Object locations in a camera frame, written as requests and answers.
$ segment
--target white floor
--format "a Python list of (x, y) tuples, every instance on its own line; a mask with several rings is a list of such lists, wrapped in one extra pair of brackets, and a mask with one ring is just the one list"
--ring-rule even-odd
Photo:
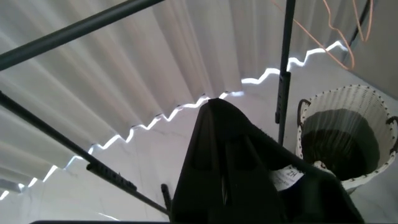
[[(259, 128), (277, 139), (274, 113), (277, 75), (260, 85), (245, 85), (244, 96), (227, 96)], [(366, 84), (332, 62), (325, 54), (311, 56), (304, 68), (292, 69), (285, 147), (295, 148), (297, 103), (319, 92), (349, 84)], [(380, 93), (390, 111), (398, 115), (398, 102)], [(159, 121), (150, 131), (136, 131), (126, 144), (116, 141), (95, 156), (137, 185), (139, 191), (163, 204), (161, 183), (175, 190), (180, 169), (197, 117), (197, 109), (180, 111), (171, 122)], [(0, 223), (26, 224), (36, 220), (167, 220), (158, 211), (113, 187), (75, 161), (67, 170), (56, 170), (46, 183), (38, 182), (21, 195), (9, 195), (0, 202)], [(397, 163), (351, 198), (367, 223), (398, 222)]]

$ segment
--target white woven basket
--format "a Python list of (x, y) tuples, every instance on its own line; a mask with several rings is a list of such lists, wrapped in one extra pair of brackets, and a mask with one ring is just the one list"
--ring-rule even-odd
[(359, 113), (368, 122), (379, 144), (379, 162), (371, 173), (342, 181), (343, 187), (352, 192), (356, 187), (370, 181), (374, 176), (386, 170), (394, 161), (397, 141), (392, 123), (398, 123), (398, 117), (390, 116), (384, 100), (368, 86), (350, 85), (325, 91), (309, 100), (301, 100), (298, 105), (298, 132), (296, 155), (303, 159), (302, 128), (306, 119), (317, 112), (346, 109)]

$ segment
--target pleated curtain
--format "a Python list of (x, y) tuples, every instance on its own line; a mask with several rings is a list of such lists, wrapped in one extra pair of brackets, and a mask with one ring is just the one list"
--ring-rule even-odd
[[(120, 2), (3, 0), (0, 53)], [(366, 0), (356, 2), (361, 12)], [(285, 1), (276, 3), (285, 9)], [(351, 38), (352, 2), (327, 3), (333, 26)], [(297, 1), (295, 19), (325, 46), (340, 40), (321, 0)], [(129, 140), (132, 127), (149, 128), (204, 97), (240, 92), (242, 79), (278, 68), (283, 28), (284, 12), (271, 0), (166, 0), (2, 71), (0, 90), (92, 152), (110, 139)], [(303, 62), (318, 47), (294, 24), (291, 57)], [(0, 194), (22, 192), (73, 156), (0, 108)]]

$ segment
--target tile floor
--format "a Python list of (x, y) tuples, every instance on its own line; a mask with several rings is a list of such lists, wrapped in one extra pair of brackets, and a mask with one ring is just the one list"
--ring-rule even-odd
[[(292, 68), (284, 146), (296, 144), (297, 104), (324, 90), (349, 84), (366, 84), (343, 70), (325, 54), (312, 55), (305, 67)], [(278, 76), (269, 75), (260, 85), (244, 85), (244, 96), (227, 96), (259, 128), (277, 139), (274, 123)], [(398, 102), (382, 94), (392, 114)], [(134, 133), (126, 144), (116, 141), (95, 156), (137, 185), (139, 191), (163, 204), (161, 183), (173, 195), (187, 146), (198, 114), (184, 109), (170, 122), (159, 121), (150, 131)], [(9, 195), (0, 202), (0, 223), (26, 224), (36, 220), (167, 220), (109, 183), (85, 170), (85, 161), (75, 161), (67, 170), (56, 170), (45, 182), (38, 182), (21, 195)], [(398, 164), (358, 188), (351, 198), (367, 223), (398, 222)]]

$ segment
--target gray wall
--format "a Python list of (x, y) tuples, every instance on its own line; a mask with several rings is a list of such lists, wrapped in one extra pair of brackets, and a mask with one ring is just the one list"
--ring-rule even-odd
[[(367, 42), (356, 37), (351, 48), (355, 56), (355, 75), (398, 99), (398, 1), (375, 1), (371, 34)], [(367, 18), (362, 25), (366, 35)], [(350, 65), (349, 55), (345, 64)]]

